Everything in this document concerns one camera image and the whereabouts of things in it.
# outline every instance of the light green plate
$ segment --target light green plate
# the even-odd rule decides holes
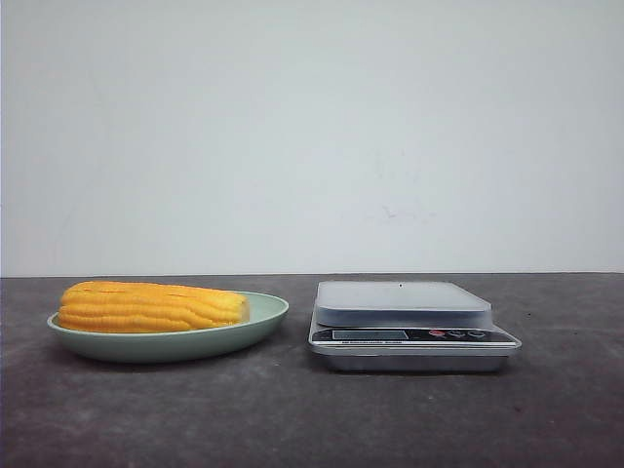
[[[207,358],[245,348],[262,340],[280,324],[289,304],[280,297],[240,292],[250,302],[245,324],[193,331],[162,333],[101,333],[59,326],[57,315],[48,326],[70,351],[88,358],[117,363],[167,363]]]

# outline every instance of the gray countertop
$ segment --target gray countertop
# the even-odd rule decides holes
[[[524,346],[495,374],[338,373],[307,349],[327,279],[452,281]],[[46,326],[81,278],[2,280],[4,466],[621,466],[624,275],[134,277],[283,297],[268,339],[167,365],[107,364]]]

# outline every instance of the yellow corn kernel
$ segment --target yellow corn kernel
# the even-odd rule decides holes
[[[84,332],[182,332],[249,320],[236,292],[155,283],[87,281],[60,299],[58,323]]]

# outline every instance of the white wall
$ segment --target white wall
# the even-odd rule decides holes
[[[5,0],[4,276],[624,271],[624,2]]]

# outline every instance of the digital kitchen scale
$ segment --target digital kitchen scale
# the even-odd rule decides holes
[[[319,284],[308,341],[339,371],[496,371],[522,343],[452,283]]]

